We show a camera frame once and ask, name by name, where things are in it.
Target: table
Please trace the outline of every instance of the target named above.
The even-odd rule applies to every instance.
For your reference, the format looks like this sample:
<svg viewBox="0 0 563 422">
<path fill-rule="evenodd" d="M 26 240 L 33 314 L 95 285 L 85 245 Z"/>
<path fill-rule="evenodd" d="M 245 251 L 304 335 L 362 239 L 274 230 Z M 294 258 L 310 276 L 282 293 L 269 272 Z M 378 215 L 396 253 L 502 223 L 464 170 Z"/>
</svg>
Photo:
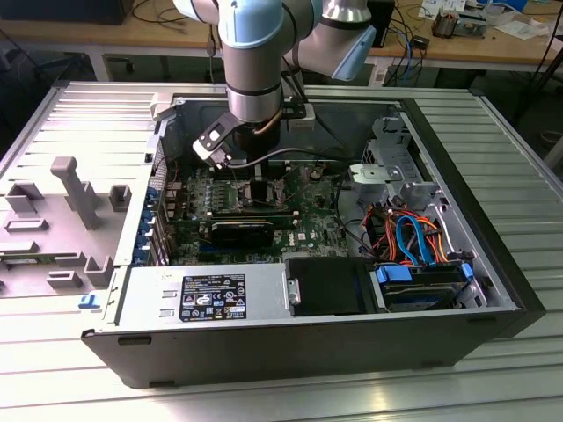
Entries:
<svg viewBox="0 0 563 422">
<path fill-rule="evenodd" d="M 488 28 L 485 38 L 454 37 L 449 40 L 432 35 L 432 21 L 418 18 L 420 0 L 406 0 L 400 2 L 399 9 L 405 22 L 413 29 L 415 35 L 430 40 L 427 55 L 424 59 L 425 67 L 454 68 L 454 69 L 483 69 L 483 70 L 511 70 L 535 71 L 540 63 L 546 47 L 546 37 L 536 37 L 531 40 L 519 40 L 516 37 L 502 33 L 494 28 Z M 540 5 L 528 3 L 525 13 L 557 13 L 560 3 Z M 544 20 L 552 20 L 556 16 L 536 16 Z M 383 48 L 372 49 L 370 60 L 374 62 L 370 85 L 382 83 L 382 76 L 387 67 L 397 64 L 405 49 L 401 47 L 398 37 L 389 33 Z M 545 66 L 551 62 L 556 53 L 551 51 L 545 60 Z"/>
<path fill-rule="evenodd" d="M 172 7 L 172 0 L 156 0 L 159 10 Z M 484 39 L 456 37 L 443 40 L 432 36 L 431 21 L 417 20 L 420 0 L 405 0 L 400 4 L 406 23 L 417 28 L 414 33 L 430 39 L 425 67 L 535 71 L 545 51 L 545 37 L 519 40 L 493 28 L 487 30 Z M 560 3 L 547 5 L 529 4 L 527 13 L 554 13 Z M 149 5 L 138 14 L 154 19 Z M 187 19 L 185 33 L 142 22 L 129 16 L 121 26 L 93 24 L 72 24 L 57 22 L 1 21 L 0 27 L 22 48 L 84 53 L 90 56 L 96 78 L 105 82 L 111 80 L 106 66 L 106 55 L 159 55 L 207 57 L 208 27 Z M 4 41 L 4 47 L 13 47 Z M 383 48 L 373 48 L 367 63 L 374 69 L 369 84 L 380 85 L 387 69 L 400 61 L 404 49 L 397 38 L 389 34 Z M 548 55 L 547 64 L 555 56 Z"/>
<path fill-rule="evenodd" d="M 154 131 L 150 101 L 156 92 L 220 96 L 223 89 L 210 84 L 54 87 L 0 162 L 0 193 L 8 187 L 4 182 L 17 179 L 13 172 L 29 180 L 30 156 L 69 153 L 69 139 L 77 153 L 112 154 L 113 165 L 127 163 L 127 183 L 134 186 L 129 156 L 143 163 Z M 101 309 L 80 311 L 76 295 L 0 299 L 0 420 L 560 420 L 563 185 L 485 98 L 467 90 L 307 87 L 309 98 L 331 95 L 416 101 L 548 309 L 544 318 L 517 338 L 482 345 L 454 367 L 130 389 L 80 341 L 81 331 L 102 317 Z M 91 182 L 96 192 L 108 192 L 106 174 L 98 172 Z"/>
</svg>

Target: wooden desk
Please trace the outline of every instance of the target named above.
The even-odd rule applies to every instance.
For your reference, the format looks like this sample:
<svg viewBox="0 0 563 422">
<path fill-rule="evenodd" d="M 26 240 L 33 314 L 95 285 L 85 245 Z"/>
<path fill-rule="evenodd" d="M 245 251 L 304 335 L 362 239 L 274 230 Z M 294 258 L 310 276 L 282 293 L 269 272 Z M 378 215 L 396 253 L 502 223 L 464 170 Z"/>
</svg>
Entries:
<svg viewBox="0 0 563 422">
<path fill-rule="evenodd" d="M 418 8 L 414 6 L 420 3 L 420 0 L 404 0 L 400 9 L 414 33 L 430 39 L 424 66 L 533 71 L 541 61 L 545 37 L 523 41 L 494 28 L 487 29 L 484 39 L 455 37 L 444 40 L 433 37 L 432 22 L 417 18 Z M 172 7 L 172 0 L 157 0 L 157 7 L 159 10 Z M 529 4 L 525 12 L 555 13 L 559 7 L 560 3 L 557 2 L 548 5 Z M 150 5 L 143 6 L 137 13 L 147 19 L 155 18 Z M 167 18 L 177 16 L 179 14 L 175 12 L 166 15 Z M 132 16 L 120 26 L 0 21 L 0 27 L 23 48 L 86 53 L 91 58 L 97 79 L 108 81 L 110 75 L 105 55 L 207 56 L 208 27 L 190 19 L 184 23 L 185 33 L 142 22 Z M 11 45 L 4 41 L 3 47 Z M 387 68 L 396 64 L 403 53 L 404 49 L 397 37 L 389 33 L 385 46 L 372 49 L 367 60 L 374 64 L 370 84 L 378 85 Z M 554 56 L 553 52 L 548 55 L 548 63 Z"/>
</svg>

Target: slotted aluminum surface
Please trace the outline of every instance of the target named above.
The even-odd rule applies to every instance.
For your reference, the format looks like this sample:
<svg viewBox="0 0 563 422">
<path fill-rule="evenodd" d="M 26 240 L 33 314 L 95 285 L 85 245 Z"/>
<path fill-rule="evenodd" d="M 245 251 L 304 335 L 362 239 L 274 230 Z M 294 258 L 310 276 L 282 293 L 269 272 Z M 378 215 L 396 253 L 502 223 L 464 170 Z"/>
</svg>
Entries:
<svg viewBox="0 0 563 422">
<path fill-rule="evenodd" d="M 141 120 L 125 121 L 133 132 L 113 132 L 123 137 L 100 140 L 89 151 L 135 153 L 128 148 L 142 142 L 142 134 L 149 130 L 147 110 L 156 91 L 219 94 L 223 88 L 72 84 L 54 99 L 51 106 L 56 107 L 51 115 L 64 117 L 59 111 L 67 109 L 73 110 L 69 113 L 96 113 L 101 108 L 108 115 L 107 124 L 121 121 L 112 120 L 119 113 L 135 119 L 142 115 Z M 563 208 L 558 182 L 544 173 L 537 158 L 510 133 L 486 101 L 467 91 L 311 87 L 308 92 L 310 96 L 415 98 L 536 289 L 549 311 L 547 316 L 517 338 L 483 345 L 452 368 L 135 390 L 125 387 L 80 342 L 81 330 L 92 326 L 101 313 L 80 313 L 77 296 L 2 300 L 0 407 L 9 408 L 0 412 L 2 421 L 560 420 Z M 79 118 L 67 120 L 73 130 L 91 127 L 74 119 Z M 55 123 L 61 121 L 50 120 L 44 127 Z M 60 142 L 75 140 L 69 136 Z"/>
</svg>

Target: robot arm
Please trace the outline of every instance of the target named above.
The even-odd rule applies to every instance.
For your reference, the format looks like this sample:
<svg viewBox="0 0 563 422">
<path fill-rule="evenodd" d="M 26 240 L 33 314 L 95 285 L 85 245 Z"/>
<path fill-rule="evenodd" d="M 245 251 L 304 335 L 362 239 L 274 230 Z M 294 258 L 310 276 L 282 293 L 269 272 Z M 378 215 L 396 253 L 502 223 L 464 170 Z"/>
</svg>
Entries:
<svg viewBox="0 0 563 422">
<path fill-rule="evenodd" d="M 376 30 L 367 0 L 174 0 L 178 10 L 218 25 L 230 116 L 194 144 L 209 164 L 229 161 L 218 151 L 234 130 L 249 135 L 279 117 L 283 102 L 282 57 L 292 66 L 340 80 L 356 77 Z"/>
</svg>

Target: power supply label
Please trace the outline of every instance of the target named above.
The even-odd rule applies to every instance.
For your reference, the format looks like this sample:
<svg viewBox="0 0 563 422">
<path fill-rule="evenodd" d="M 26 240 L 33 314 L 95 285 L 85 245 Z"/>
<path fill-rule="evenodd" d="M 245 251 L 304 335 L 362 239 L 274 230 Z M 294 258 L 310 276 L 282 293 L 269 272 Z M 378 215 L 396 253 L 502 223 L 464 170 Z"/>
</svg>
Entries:
<svg viewBox="0 0 563 422">
<path fill-rule="evenodd" d="M 179 319 L 185 323 L 246 319 L 245 275 L 184 277 Z"/>
</svg>

